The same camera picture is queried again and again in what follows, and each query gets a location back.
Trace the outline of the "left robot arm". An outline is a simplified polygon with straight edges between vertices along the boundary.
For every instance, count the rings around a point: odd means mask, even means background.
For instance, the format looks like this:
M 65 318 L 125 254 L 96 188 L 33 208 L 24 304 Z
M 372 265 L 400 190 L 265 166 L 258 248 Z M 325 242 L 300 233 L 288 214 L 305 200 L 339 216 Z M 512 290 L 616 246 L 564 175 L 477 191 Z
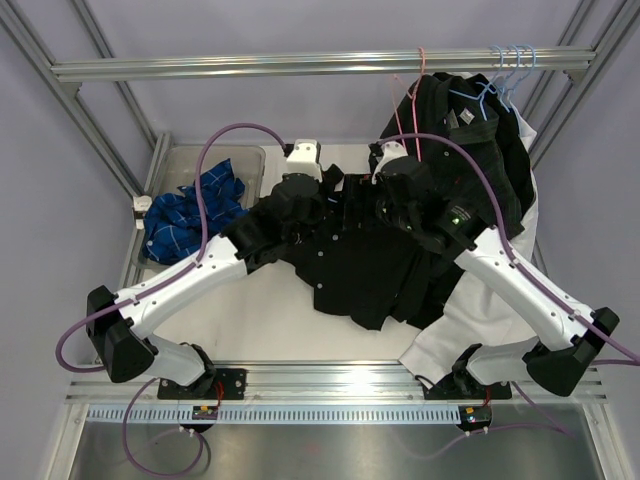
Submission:
M 280 260 L 317 228 L 326 207 L 321 178 L 286 174 L 203 251 L 116 293 L 94 289 L 87 298 L 86 331 L 109 379 L 119 384 L 149 375 L 194 399 L 208 396 L 217 375 L 209 356 L 196 344 L 159 337 L 156 329 L 204 294 Z

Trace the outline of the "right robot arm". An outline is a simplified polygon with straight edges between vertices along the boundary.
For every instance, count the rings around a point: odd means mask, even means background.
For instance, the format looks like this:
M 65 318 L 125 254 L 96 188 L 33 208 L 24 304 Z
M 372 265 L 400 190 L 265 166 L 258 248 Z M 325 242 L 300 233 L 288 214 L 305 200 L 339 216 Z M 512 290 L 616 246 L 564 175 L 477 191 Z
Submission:
M 374 170 L 377 218 L 423 248 L 434 244 L 463 272 L 442 315 L 400 362 L 433 383 L 452 375 L 465 397 L 523 380 L 568 397 L 619 318 L 571 298 L 514 250 L 491 184 L 467 162 L 484 190 L 470 198 L 440 195 L 428 165 L 408 155 L 384 157 Z

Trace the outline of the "blue plaid shirt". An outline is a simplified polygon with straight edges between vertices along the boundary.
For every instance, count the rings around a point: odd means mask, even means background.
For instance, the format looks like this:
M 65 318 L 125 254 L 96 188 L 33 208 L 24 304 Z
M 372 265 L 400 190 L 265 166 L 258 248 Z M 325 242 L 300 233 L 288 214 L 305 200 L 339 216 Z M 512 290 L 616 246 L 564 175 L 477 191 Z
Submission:
M 235 175 L 229 159 L 204 172 L 200 184 L 208 238 L 248 212 L 240 203 L 245 183 Z M 176 193 L 156 197 L 144 217 L 144 229 L 141 253 L 150 261 L 171 266 L 196 253 L 202 226 L 195 186 L 180 186 Z

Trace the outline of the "black shirt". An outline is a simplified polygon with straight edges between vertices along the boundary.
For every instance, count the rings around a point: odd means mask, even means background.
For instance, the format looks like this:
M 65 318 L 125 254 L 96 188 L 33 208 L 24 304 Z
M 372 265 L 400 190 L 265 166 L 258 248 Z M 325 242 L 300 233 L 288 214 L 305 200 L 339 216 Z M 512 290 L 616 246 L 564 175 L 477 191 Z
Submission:
M 315 310 L 345 316 L 367 330 L 379 330 L 387 317 L 410 322 L 420 312 L 433 268 L 450 241 L 439 226 L 446 203 L 424 209 L 409 232 L 392 227 L 347 230 L 342 190 L 349 175 L 337 167 L 324 172 L 324 220 L 280 259 L 313 289 Z

